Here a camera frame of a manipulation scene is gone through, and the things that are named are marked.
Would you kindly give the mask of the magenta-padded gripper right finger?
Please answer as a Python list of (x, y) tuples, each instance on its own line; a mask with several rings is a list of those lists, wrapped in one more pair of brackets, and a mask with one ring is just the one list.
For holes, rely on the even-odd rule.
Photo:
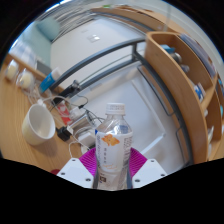
[(128, 188), (141, 188), (167, 175), (156, 159), (147, 159), (132, 148), (127, 175)]

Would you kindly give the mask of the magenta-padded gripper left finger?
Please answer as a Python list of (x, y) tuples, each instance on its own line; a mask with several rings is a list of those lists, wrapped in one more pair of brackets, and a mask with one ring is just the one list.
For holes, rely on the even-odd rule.
[(58, 176), (83, 188), (93, 189), (97, 175), (95, 151), (92, 148), (80, 158), (71, 158), (58, 172)]

